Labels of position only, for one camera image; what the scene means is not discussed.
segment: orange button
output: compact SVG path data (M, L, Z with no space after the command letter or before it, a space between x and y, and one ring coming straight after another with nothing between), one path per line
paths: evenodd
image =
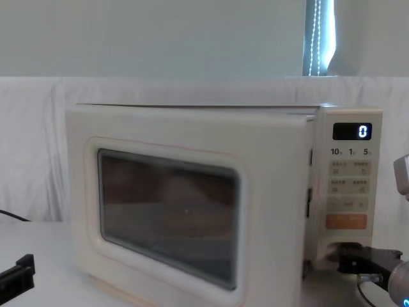
M328 214L325 223L327 229L365 229L366 214Z

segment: white cloth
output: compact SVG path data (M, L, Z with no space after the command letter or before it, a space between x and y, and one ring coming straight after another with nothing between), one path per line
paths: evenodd
M409 78L299 77L217 85L0 78L0 209L34 220L69 220L64 112L78 102L380 106L384 117L374 243L398 248L405 240L399 229L409 223L409 204L396 191L392 163L409 153Z

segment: button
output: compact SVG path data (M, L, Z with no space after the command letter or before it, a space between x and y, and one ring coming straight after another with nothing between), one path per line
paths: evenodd
M368 178L329 178L329 194L368 194L370 182Z
M367 196L329 196L329 212L365 212L368 209Z
M359 230L366 229L366 226L366 214L328 214L325 221L325 227L329 230Z
M331 176L369 176L371 161L369 160L333 160L328 171Z

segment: white table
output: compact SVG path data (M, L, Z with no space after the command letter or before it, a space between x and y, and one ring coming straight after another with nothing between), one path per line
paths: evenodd
M73 263L70 225L66 223L1 223L0 272L25 254L34 254L35 287L7 303L7 307L135 307L98 288ZM362 286L379 307L396 307L388 293L373 284ZM365 307L354 278L337 273L310 275L303 282L301 307Z

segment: white microwave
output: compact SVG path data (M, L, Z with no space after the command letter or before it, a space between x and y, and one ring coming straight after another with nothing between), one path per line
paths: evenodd
M300 306L302 263L370 246L382 111L76 105L79 267L136 306Z

